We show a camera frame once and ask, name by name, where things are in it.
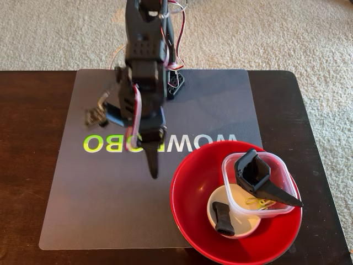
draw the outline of yellow paper clip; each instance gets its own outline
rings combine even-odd
[[[265,210],[274,205],[276,202],[259,198],[248,198],[245,200],[246,205],[257,204],[258,210]]]

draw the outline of wooden table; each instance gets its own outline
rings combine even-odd
[[[214,264],[192,248],[39,249],[75,75],[0,72],[0,265]],[[272,264],[352,264],[295,76],[249,77],[263,147],[286,161],[304,203],[294,244]]]

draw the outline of carpet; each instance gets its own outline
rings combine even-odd
[[[186,68],[288,70],[304,103],[353,248],[353,4],[189,0]],[[0,1],[0,70],[107,68],[126,42],[126,0]],[[181,15],[173,15],[179,31]]]

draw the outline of small white bowl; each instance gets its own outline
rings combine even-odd
[[[238,198],[234,198],[235,201],[237,199],[245,201],[247,198],[252,197],[251,194],[247,193],[236,184],[230,184],[230,187],[231,187],[233,196],[235,194],[238,196]],[[227,193],[226,193],[226,186],[223,185],[218,187],[211,194],[207,202],[207,217],[208,217],[208,220],[210,221],[210,224],[215,229],[217,219],[216,219],[216,213],[212,208],[213,202],[220,202],[220,203],[225,203],[229,205]],[[248,210],[252,210],[252,207],[253,207],[252,205],[246,205],[246,206],[248,206]],[[257,216],[234,215],[231,212],[229,212],[229,215],[231,218],[231,223],[234,228],[235,235],[225,236],[221,234],[222,236],[228,239],[242,239],[244,237],[249,236],[252,232],[255,231],[256,228],[258,228],[261,221],[261,218]]]

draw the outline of mouse pad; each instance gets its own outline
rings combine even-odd
[[[157,179],[149,175],[144,151],[123,148],[126,129],[113,123],[84,126],[84,111],[96,106],[104,89],[114,84],[114,71],[77,72],[41,249],[190,247],[169,205],[178,164],[208,142],[262,144],[246,70],[180,72],[185,86],[164,105],[167,136]],[[108,101],[117,105],[117,92]]]

